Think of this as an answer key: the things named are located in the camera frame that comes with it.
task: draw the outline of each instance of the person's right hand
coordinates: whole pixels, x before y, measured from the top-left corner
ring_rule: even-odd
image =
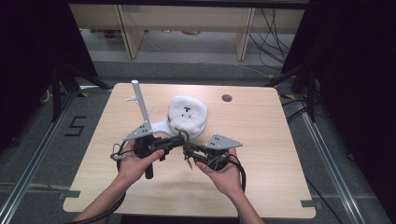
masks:
[[[231,154],[229,156],[230,160],[238,163],[237,159],[235,158],[235,148],[232,147],[228,151]],[[228,163],[224,168],[219,171],[213,171],[201,162],[196,162],[195,165],[204,174],[208,175],[213,183],[215,183],[216,188],[226,196],[230,197],[232,194],[243,192],[240,173],[238,168],[234,164]]]

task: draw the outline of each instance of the gray carpet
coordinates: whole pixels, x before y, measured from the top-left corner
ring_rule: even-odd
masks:
[[[246,66],[209,63],[95,63],[99,77],[107,84],[130,82],[137,79],[141,83],[174,83],[261,86],[269,81],[268,75],[279,76],[279,70],[265,66]],[[293,79],[279,84],[279,94],[289,94]],[[78,78],[81,85],[87,81]],[[71,185],[78,170],[85,150],[91,140],[97,122],[109,97],[108,92],[90,92],[87,97],[77,97],[67,110],[64,122],[52,142],[49,152],[42,161],[33,181],[32,187],[23,197],[11,223],[64,223],[75,214],[68,214],[62,209],[64,191]],[[370,186],[361,174],[356,163],[347,158],[347,148],[338,135],[322,105],[316,106],[317,125],[323,138],[331,149],[339,169],[348,186],[356,196],[360,209],[367,223],[390,223],[381,205],[374,196]],[[299,110],[296,103],[284,106],[288,117]],[[38,106],[29,123],[19,136],[21,144],[10,146],[0,156],[0,202],[3,203],[10,193],[12,184],[21,176],[50,125],[52,113],[51,102]],[[69,128],[75,116],[84,116],[75,124],[84,126],[80,136],[65,136],[77,133]],[[344,223],[350,223],[347,212],[341,203],[329,178],[323,161],[303,118],[300,116],[290,123],[290,131],[306,177],[323,195],[337,216]],[[310,188],[314,202],[317,204],[317,215],[313,219],[277,219],[265,218],[266,223],[337,223],[330,209],[319,198],[318,193]],[[169,219],[149,217],[132,217],[134,223],[172,223]],[[115,215],[109,223],[120,223],[120,215]]]

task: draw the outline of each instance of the table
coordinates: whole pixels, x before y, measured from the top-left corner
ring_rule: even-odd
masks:
[[[140,84],[151,122],[166,116],[168,103],[176,95],[191,95],[208,106],[204,132],[194,143],[203,144],[218,133],[244,145],[237,155],[247,173],[246,195],[261,217],[312,218],[311,202],[303,170],[293,144],[282,106],[273,88]],[[231,102],[222,100],[224,94]],[[93,134],[72,191],[66,198],[66,212],[80,212],[117,175],[109,158],[112,147],[143,122],[139,106],[125,99],[134,95],[130,83],[117,84]],[[218,192],[197,167],[184,161],[182,148],[174,148],[165,161],[155,161],[154,177],[142,177],[127,191],[121,214],[189,217],[236,217],[233,204]]]

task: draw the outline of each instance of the floor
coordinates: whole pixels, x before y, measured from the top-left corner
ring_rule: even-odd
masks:
[[[211,69],[222,69],[224,66],[231,67],[233,70],[242,69],[246,72],[251,72],[254,76],[264,78],[265,81],[262,83],[258,83],[256,79],[251,83],[251,85],[260,86],[270,79],[272,72],[276,76],[279,75],[279,69],[282,66],[281,61],[283,61],[281,52],[276,49],[279,42],[276,42],[272,36],[269,36],[267,40],[271,46],[276,47],[266,47],[266,49],[274,54],[278,60],[258,49],[253,39],[260,46],[262,37],[265,38],[265,35],[259,36],[258,34],[253,34],[252,38],[249,39],[246,59],[243,62],[236,60],[232,34],[202,32],[198,35],[186,35],[179,31],[147,31],[137,57],[133,60],[128,59],[120,38],[105,38],[100,31],[81,30],[81,34],[95,66],[98,67],[98,70],[101,68],[99,77],[103,76],[104,80],[109,80],[110,82],[120,80],[121,77],[117,79],[117,76],[113,73],[116,71],[114,69],[120,69],[121,66],[128,66],[129,64],[143,64],[142,66],[144,66],[145,64],[150,64],[158,76],[161,74],[159,69],[162,68],[162,64],[166,63],[170,67],[174,66],[179,69],[187,67],[183,70],[186,72],[186,76],[189,75],[187,74],[189,72],[188,68],[193,69],[196,66],[210,67]],[[294,38],[293,35],[279,35],[278,37],[287,47],[291,45]],[[106,68],[109,64],[115,63],[120,66],[113,70]],[[145,69],[144,71],[148,73],[153,71]],[[292,101],[289,98],[290,95],[292,95],[291,97],[297,97],[297,99],[304,99],[303,94],[295,95],[290,91],[290,83],[292,83],[292,78],[285,81],[285,83],[279,84],[277,89],[281,95],[281,102],[285,104],[285,116],[290,119],[290,130],[305,176],[307,176],[308,183],[313,183],[309,186],[311,195],[316,202],[317,217],[311,220],[268,218],[265,219],[266,223],[390,223],[372,193],[370,186],[361,174],[359,167],[353,162],[353,158],[350,158],[347,154],[347,148],[333,126],[331,119],[329,119],[325,108],[322,105],[316,106],[317,122],[314,124],[310,122],[309,117],[305,113],[298,113],[304,104],[288,103]],[[84,155],[84,148],[89,144],[89,136],[92,136],[94,131],[94,124],[100,118],[100,110],[97,111],[94,108],[105,106],[107,97],[108,93],[92,94],[90,98],[92,108],[84,108],[82,105],[85,103],[81,102],[83,99],[80,97],[70,105],[70,110],[76,112],[73,115],[67,115],[70,117],[67,119],[73,118],[78,113],[84,113],[84,109],[87,109],[90,111],[90,116],[87,119],[90,120],[86,122],[89,122],[92,126],[87,125],[85,128],[87,132],[84,133],[86,136],[81,136],[73,143],[70,143],[68,139],[55,138],[53,140],[52,144],[59,146],[63,151],[50,150],[43,161],[41,161],[42,163],[36,170],[37,174],[31,180],[32,183],[21,200],[19,208],[13,211],[15,214],[10,220],[11,223],[49,223],[49,220],[51,223],[59,223],[66,222],[75,215],[67,214],[63,211],[63,199],[68,186],[73,181],[73,176],[70,174],[77,171]],[[7,200],[8,194],[18,183],[20,176],[26,172],[25,167],[35,155],[35,149],[46,135],[46,130],[50,128],[50,116],[51,107],[50,102],[48,102],[37,109],[28,127],[22,131],[21,136],[24,136],[24,139],[21,144],[17,147],[11,146],[0,156],[0,177],[2,179],[0,184],[0,202],[4,203]],[[64,135],[69,132],[67,129],[68,125],[69,123],[67,122],[61,124],[60,133],[58,134]],[[314,136],[319,136],[319,140],[313,140]],[[64,146],[71,144],[78,146],[79,150],[73,153],[64,153],[68,149]],[[334,161],[326,160],[329,155]],[[67,167],[67,171],[50,169],[54,163],[56,163],[57,167]],[[329,172],[334,170],[339,173],[341,178]],[[341,195],[340,190],[349,192],[351,194],[350,198]],[[356,203],[357,206],[354,207],[352,204],[354,208],[348,208],[348,203],[350,203],[348,199],[352,199],[352,202]],[[120,216],[114,216],[109,223],[120,223],[120,219]],[[167,220],[168,223],[174,221],[169,218]],[[158,220],[152,221],[143,217],[136,217],[134,222],[159,223]]]

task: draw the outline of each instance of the forearm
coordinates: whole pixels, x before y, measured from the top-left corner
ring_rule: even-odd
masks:
[[[254,209],[243,191],[228,196],[238,212],[243,224],[263,224],[264,221]]]
[[[105,189],[82,213],[76,216],[73,221],[84,220],[96,217],[111,209],[116,204],[126,190],[130,187],[119,177]],[[96,223],[105,223],[106,219],[102,219]]]

